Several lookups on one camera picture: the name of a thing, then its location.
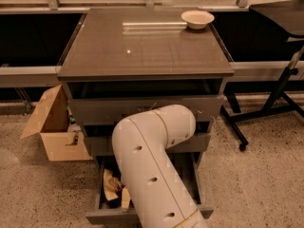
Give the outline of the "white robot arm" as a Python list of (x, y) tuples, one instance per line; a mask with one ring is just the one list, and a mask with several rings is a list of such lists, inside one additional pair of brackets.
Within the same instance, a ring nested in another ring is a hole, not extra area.
[(172, 104), (122, 119), (112, 146), (142, 228), (209, 228), (166, 150), (190, 139), (194, 114)]

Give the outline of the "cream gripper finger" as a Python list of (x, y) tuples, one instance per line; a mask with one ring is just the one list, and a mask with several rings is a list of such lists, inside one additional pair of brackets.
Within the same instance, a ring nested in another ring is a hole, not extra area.
[(122, 190), (122, 201), (121, 201), (121, 206), (122, 206), (122, 211), (127, 212), (129, 209), (130, 205), (130, 194), (128, 192), (128, 189), (126, 187), (123, 188)]

